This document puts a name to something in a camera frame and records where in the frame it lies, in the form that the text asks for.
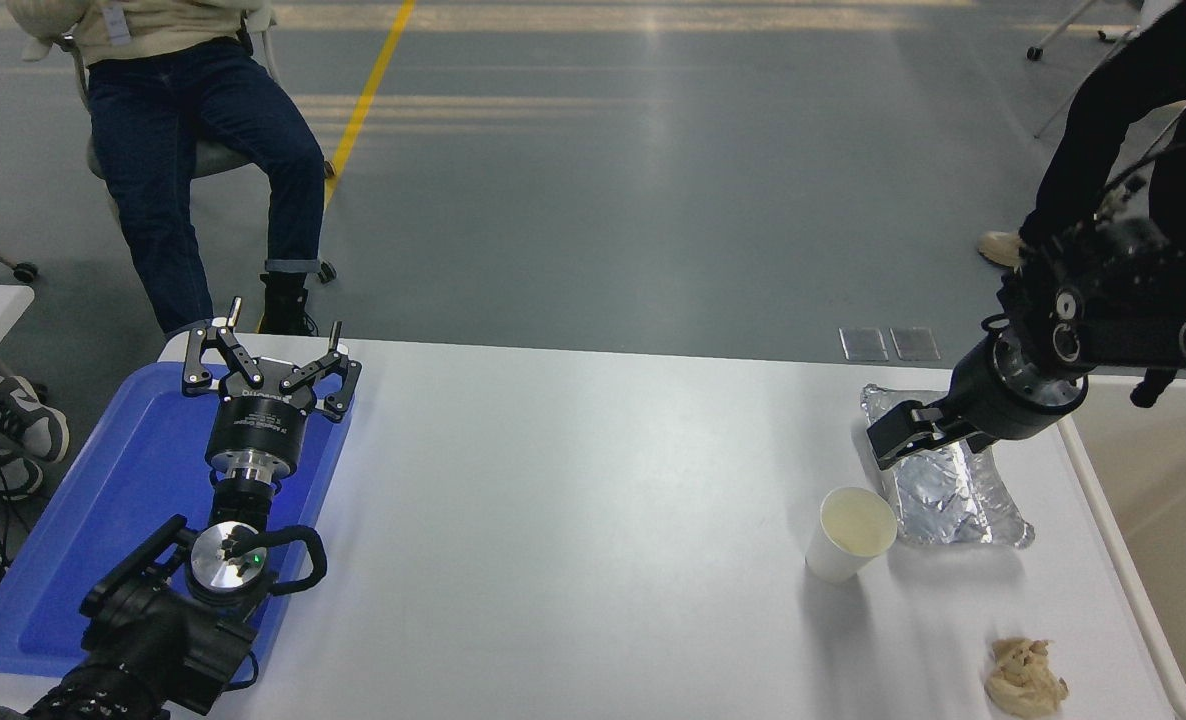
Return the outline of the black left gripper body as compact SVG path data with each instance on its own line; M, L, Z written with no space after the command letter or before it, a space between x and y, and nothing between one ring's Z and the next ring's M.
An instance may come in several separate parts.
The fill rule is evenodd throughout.
M205 451L213 470L228 471L249 452L273 457L281 471L299 469L308 410L293 401L308 399L308 389L282 391L293 369L287 361L260 357L259 367L263 378L259 387L236 370L221 381L218 414Z

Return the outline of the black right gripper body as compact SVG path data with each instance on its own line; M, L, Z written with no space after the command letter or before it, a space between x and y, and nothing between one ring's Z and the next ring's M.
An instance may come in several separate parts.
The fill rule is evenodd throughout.
M980 340L951 374L949 439L1035 437L1064 415L1064 381L1045 377L1006 338Z

